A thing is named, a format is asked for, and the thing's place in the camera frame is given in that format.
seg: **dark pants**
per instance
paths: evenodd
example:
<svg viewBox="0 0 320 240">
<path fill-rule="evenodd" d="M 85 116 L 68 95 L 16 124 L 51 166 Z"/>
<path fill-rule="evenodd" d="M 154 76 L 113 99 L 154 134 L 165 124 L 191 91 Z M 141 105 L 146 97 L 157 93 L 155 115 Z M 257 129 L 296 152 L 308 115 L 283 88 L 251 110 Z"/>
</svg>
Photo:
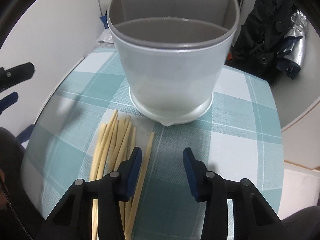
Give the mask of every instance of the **dark pants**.
<svg viewBox="0 0 320 240">
<path fill-rule="evenodd" d="M 0 128 L 0 168 L 5 174 L 5 184 L 17 214 L 31 235 L 35 237 L 44 219 L 22 188 L 20 167 L 23 154 L 24 148 L 16 138 L 6 129 Z M 320 207 L 318 206 L 305 208 L 282 222 L 291 234 L 292 240 L 320 240 Z M 0 239 L 28 239 L 9 208 L 6 211 L 0 211 Z"/>
</svg>

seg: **bundle of chopsticks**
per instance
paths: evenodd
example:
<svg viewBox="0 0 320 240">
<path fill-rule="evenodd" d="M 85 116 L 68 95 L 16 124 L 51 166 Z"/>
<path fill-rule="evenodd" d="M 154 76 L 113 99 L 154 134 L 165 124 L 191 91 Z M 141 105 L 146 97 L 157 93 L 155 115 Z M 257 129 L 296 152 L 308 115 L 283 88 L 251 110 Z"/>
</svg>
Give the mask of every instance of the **bundle of chopsticks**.
<svg viewBox="0 0 320 240">
<path fill-rule="evenodd" d="M 153 137 L 154 132 L 150 135 L 146 152 L 142 158 L 140 174 L 133 199 L 131 198 L 128 202 L 119 202 L 126 240 L 131 240 L 134 219 L 150 159 Z M 121 117 L 118 120 L 118 111 L 115 110 L 108 124 L 102 123 L 99 127 L 98 140 L 93 154 L 89 180 L 101 179 L 105 167 L 107 168 L 107 174 L 111 171 L 116 171 L 122 161 L 130 158 L 135 147 L 135 139 L 136 127 L 132 127 L 131 117 Z M 94 199 L 92 204 L 92 240 L 97 239 L 97 234 L 98 200 Z"/>
</svg>

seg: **tablecloth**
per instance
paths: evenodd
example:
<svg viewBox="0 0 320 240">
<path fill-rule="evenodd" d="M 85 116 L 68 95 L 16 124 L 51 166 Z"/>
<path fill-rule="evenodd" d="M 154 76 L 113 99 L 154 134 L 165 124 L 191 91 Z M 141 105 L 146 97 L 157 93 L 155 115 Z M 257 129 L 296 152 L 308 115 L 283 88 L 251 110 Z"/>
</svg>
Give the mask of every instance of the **tablecloth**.
<svg viewBox="0 0 320 240">
<path fill-rule="evenodd" d="M 77 178 L 88 180 L 97 129 L 113 109 L 130 114 L 137 146 L 155 132 L 133 239 L 200 239 L 205 203 L 191 196 L 182 152 L 223 178 L 249 178 L 277 212 L 283 182 L 281 129 L 267 82 L 224 66 L 209 111 L 198 120 L 164 127 L 132 105 L 114 48 L 97 48 L 62 82 L 42 111 L 29 141 L 21 176 L 29 198 L 46 218 Z M 233 238 L 228 202 L 228 238 Z"/>
</svg>

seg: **black bag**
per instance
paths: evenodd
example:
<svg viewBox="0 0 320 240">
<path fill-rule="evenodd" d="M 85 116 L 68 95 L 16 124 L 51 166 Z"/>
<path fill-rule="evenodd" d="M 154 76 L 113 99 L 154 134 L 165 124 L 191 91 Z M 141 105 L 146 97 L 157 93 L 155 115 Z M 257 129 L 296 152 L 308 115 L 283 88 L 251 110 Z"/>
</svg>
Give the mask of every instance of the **black bag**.
<svg viewBox="0 0 320 240">
<path fill-rule="evenodd" d="M 256 0 L 231 50 L 231 66 L 271 84 L 279 74 L 278 46 L 295 9 L 290 0 Z"/>
</svg>

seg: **person's hand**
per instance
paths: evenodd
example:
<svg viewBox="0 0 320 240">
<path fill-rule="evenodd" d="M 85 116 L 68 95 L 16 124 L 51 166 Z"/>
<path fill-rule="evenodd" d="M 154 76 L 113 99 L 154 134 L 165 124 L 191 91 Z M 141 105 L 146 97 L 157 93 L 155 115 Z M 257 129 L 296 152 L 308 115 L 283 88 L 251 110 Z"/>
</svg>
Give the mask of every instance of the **person's hand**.
<svg viewBox="0 0 320 240">
<path fill-rule="evenodd" d="M 4 172 L 0 169 L 0 177 L 4 183 Z M 7 204 L 7 199 L 5 198 L 2 190 L 0 190 L 0 209 L 3 209 Z"/>
</svg>

